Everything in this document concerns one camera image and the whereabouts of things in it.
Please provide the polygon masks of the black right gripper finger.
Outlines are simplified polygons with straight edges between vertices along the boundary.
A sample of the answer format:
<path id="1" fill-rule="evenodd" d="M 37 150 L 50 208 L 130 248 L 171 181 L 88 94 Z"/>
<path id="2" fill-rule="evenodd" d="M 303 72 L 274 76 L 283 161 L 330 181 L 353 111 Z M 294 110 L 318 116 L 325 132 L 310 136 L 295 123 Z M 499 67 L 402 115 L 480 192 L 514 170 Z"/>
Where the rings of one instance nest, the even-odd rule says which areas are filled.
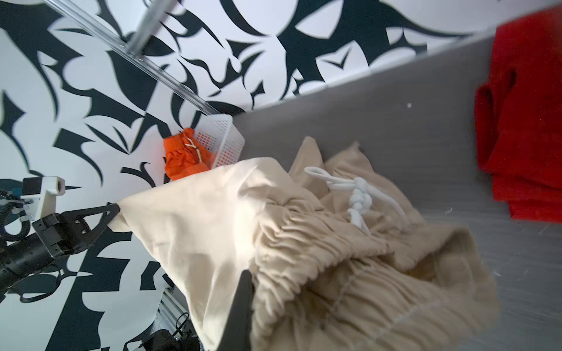
<path id="1" fill-rule="evenodd" d="M 252 274 L 241 272 L 239 284 L 220 341 L 219 351 L 250 351 L 252 327 L 252 302 L 255 294 Z"/>

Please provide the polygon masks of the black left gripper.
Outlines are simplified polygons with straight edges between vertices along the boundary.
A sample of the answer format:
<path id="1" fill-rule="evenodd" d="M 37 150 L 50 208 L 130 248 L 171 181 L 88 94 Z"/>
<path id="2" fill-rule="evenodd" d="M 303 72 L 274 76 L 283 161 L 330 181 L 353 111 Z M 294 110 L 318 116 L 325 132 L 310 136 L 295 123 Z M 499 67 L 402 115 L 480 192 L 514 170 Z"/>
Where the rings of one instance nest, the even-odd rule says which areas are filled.
<path id="1" fill-rule="evenodd" d="M 2 294 L 53 294 L 75 276 L 67 267 L 71 255 L 92 247 L 119 214 L 116 203 L 50 214 L 32 224 L 33 234 L 1 249 Z M 100 215 L 91 227 L 89 217 Z"/>

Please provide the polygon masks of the beige shorts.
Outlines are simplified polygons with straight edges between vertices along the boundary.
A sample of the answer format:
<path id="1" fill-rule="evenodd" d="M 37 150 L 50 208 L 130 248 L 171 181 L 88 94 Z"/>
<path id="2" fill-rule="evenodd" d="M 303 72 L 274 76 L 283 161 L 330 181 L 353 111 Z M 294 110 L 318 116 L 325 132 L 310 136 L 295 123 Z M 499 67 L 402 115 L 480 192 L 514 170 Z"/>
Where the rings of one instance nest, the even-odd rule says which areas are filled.
<path id="1" fill-rule="evenodd" d="M 304 172 L 364 178 L 369 233 L 351 191 Z M 499 316 L 497 285 L 464 226 L 426 222 L 357 143 L 323 160 L 306 137 L 289 171 L 268 157 L 190 175 L 119 201 L 131 232 L 187 299 L 203 347 L 219 347 L 241 272 L 253 277 L 252 350 L 449 350 Z"/>

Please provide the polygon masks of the red shorts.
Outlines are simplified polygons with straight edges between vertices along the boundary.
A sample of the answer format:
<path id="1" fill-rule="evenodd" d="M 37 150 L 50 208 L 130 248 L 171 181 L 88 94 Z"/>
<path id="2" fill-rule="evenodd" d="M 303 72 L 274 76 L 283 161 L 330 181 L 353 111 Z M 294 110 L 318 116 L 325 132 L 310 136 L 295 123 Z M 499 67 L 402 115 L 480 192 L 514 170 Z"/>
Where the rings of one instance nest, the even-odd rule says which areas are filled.
<path id="1" fill-rule="evenodd" d="M 561 6 L 496 30 L 475 97 L 478 167 L 513 219 L 561 222 Z"/>

